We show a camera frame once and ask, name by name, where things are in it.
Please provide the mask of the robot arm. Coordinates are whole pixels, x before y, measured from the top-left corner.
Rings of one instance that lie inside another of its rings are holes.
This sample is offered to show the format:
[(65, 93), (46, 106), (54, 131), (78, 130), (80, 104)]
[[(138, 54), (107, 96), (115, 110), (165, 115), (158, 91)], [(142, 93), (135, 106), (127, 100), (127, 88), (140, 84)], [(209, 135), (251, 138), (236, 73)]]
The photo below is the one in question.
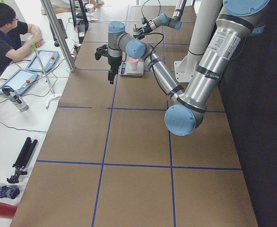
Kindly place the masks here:
[(154, 47), (140, 38), (161, 26), (180, 29), (185, 4), (183, 0), (178, 1), (172, 17), (161, 14), (145, 21), (132, 34), (125, 31), (122, 22), (110, 22), (104, 53), (110, 65), (110, 83), (113, 83), (118, 73), (123, 53), (144, 61), (154, 73), (160, 88), (174, 101), (174, 105), (167, 109), (164, 121), (168, 130), (178, 136), (191, 134), (201, 124), (206, 112), (206, 101), (220, 82), (240, 41), (263, 32), (269, 2), (202, 1), (188, 53), (183, 60), (175, 62), (175, 74), (172, 75)]
[(145, 4), (148, 2), (148, 0), (142, 5), (141, 8), (141, 22), (142, 26), (137, 28), (136, 25), (133, 28), (133, 37), (136, 39), (143, 39), (147, 34), (150, 34), (153, 30), (161, 27), (161, 26), (167, 26), (176, 30), (179, 30), (182, 22), (181, 17), (183, 15), (183, 11), (186, 5), (186, 0), (179, 0), (176, 4), (174, 13), (172, 17), (168, 17), (165, 13), (161, 13), (161, 3), (158, 0), (159, 3), (159, 12), (156, 18), (152, 20), (147, 20), (146, 16), (143, 14), (143, 8)]

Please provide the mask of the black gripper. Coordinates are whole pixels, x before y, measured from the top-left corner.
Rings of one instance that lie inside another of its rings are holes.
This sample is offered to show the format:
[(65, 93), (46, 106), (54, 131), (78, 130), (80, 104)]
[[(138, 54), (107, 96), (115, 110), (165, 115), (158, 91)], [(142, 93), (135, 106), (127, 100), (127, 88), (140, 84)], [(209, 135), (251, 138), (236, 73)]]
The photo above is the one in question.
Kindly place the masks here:
[(110, 84), (114, 84), (115, 76), (118, 73), (119, 66), (122, 63), (122, 56), (112, 57), (108, 56), (108, 64), (110, 65), (110, 70), (108, 71), (108, 81)]
[(144, 24), (140, 28), (133, 28), (133, 37), (136, 39), (145, 38), (145, 34), (149, 34), (152, 31), (150, 23)]

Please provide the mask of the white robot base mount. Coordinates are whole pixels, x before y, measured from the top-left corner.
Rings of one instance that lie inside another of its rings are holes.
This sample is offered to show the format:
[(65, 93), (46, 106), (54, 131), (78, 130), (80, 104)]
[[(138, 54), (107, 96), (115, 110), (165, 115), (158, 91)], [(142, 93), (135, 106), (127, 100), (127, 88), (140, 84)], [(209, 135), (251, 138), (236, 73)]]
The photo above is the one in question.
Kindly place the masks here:
[(175, 76), (178, 82), (187, 83), (193, 78), (193, 74), (208, 47), (222, 4), (222, 0), (201, 1), (188, 53), (183, 60), (174, 62)]

